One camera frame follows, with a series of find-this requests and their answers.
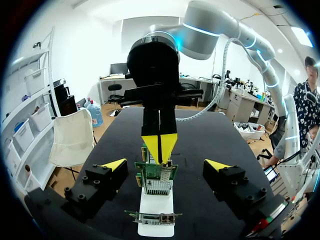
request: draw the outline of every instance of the storage bin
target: storage bin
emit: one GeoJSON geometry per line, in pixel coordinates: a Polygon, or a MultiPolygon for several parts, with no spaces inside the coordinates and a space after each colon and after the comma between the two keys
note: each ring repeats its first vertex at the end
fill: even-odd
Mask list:
{"type": "Polygon", "coordinates": [[[24,124],[18,129],[18,131],[13,135],[14,139],[17,141],[21,149],[25,152],[32,141],[35,139],[29,125],[29,118],[24,122],[24,124]]]}
{"type": "Polygon", "coordinates": [[[41,132],[52,121],[49,110],[49,103],[41,103],[38,111],[33,113],[30,117],[34,121],[36,129],[41,132]]]}
{"type": "Polygon", "coordinates": [[[240,130],[240,127],[239,127],[240,122],[234,122],[233,125],[235,129],[237,129],[237,131],[240,133],[241,137],[246,141],[251,139],[251,136],[255,133],[254,130],[250,127],[250,125],[249,125],[250,132],[240,130]]]}
{"type": "Polygon", "coordinates": [[[250,139],[260,139],[261,136],[265,133],[265,126],[253,122],[248,122],[249,126],[254,131],[254,134],[250,135],[250,139]]]}
{"type": "Polygon", "coordinates": [[[17,153],[17,150],[11,139],[8,139],[5,144],[6,144],[6,148],[4,151],[5,165],[10,171],[10,173],[12,174],[12,176],[15,176],[21,164],[21,158],[17,153]]]}
{"type": "Polygon", "coordinates": [[[41,68],[25,77],[26,88],[30,96],[45,88],[46,68],[41,68]]]}

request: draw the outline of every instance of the white platform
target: white platform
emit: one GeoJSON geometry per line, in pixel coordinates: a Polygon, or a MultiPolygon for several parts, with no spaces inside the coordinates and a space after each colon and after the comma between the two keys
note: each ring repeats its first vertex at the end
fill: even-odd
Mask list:
{"type": "MultiPolygon", "coordinates": [[[[173,191],[169,196],[145,194],[141,191],[140,213],[144,214],[172,214],[174,213],[173,191]]],[[[138,223],[138,234],[145,237],[170,238],[175,235],[175,226],[145,225],[138,223]]]]}

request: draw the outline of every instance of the black table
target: black table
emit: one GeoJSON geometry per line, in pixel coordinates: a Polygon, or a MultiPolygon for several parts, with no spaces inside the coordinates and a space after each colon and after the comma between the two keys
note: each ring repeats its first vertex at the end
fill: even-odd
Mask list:
{"type": "MultiPolygon", "coordinates": [[[[192,116],[196,111],[176,110],[176,117],[192,116]]],[[[136,182],[134,162],[142,161],[142,107],[121,111],[87,158],[85,166],[127,159],[129,175],[113,201],[106,201],[94,219],[86,223],[110,236],[126,240],[147,239],[138,235],[138,224],[124,210],[139,211],[141,188],[136,182]]],[[[269,181],[248,144],[221,113],[206,112],[187,122],[177,122],[178,141],[172,152],[178,171],[173,183],[173,209],[177,218],[172,239],[237,239],[245,226],[224,202],[218,202],[202,177],[204,159],[238,165],[257,186],[273,196],[269,181]]]]}

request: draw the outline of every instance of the white container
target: white container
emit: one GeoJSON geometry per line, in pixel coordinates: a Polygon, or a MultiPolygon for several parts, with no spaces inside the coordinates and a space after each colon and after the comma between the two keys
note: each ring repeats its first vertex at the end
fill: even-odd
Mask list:
{"type": "Polygon", "coordinates": [[[241,137],[246,141],[251,139],[251,136],[255,133],[253,129],[250,127],[250,125],[249,125],[250,132],[240,130],[240,127],[239,127],[240,122],[234,122],[233,125],[235,129],[237,129],[237,131],[240,133],[241,137]]]}
{"type": "Polygon", "coordinates": [[[25,76],[26,88],[30,96],[45,88],[45,73],[46,68],[44,67],[25,76]]]}
{"type": "Polygon", "coordinates": [[[13,137],[18,142],[21,149],[25,152],[35,139],[30,129],[29,118],[23,123],[13,137]]]}
{"type": "Polygon", "coordinates": [[[17,150],[13,144],[13,141],[11,139],[8,141],[9,141],[9,144],[6,147],[6,150],[4,153],[5,165],[10,171],[10,173],[12,174],[12,176],[15,176],[21,164],[21,158],[17,153],[17,150]]]}
{"type": "Polygon", "coordinates": [[[49,103],[41,103],[38,111],[36,111],[30,117],[34,121],[36,129],[41,132],[52,121],[49,110],[49,103]]]}
{"type": "Polygon", "coordinates": [[[265,134],[265,126],[253,122],[248,122],[249,126],[254,131],[254,134],[250,136],[250,139],[260,139],[263,134],[265,134]]]}
{"type": "Polygon", "coordinates": [[[40,188],[41,184],[39,183],[39,181],[36,179],[36,177],[32,174],[32,171],[30,171],[30,175],[26,181],[26,184],[24,186],[24,190],[29,193],[32,190],[36,189],[36,188],[40,188]]]}

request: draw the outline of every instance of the cabinet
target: cabinet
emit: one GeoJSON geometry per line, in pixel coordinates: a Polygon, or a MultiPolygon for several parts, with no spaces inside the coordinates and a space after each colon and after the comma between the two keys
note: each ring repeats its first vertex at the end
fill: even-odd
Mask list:
{"type": "Polygon", "coordinates": [[[231,93],[229,106],[226,111],[226,116],[233,123],[247,123],[254,107],[254,102],[242,98],[239,94],[231,93]]]}

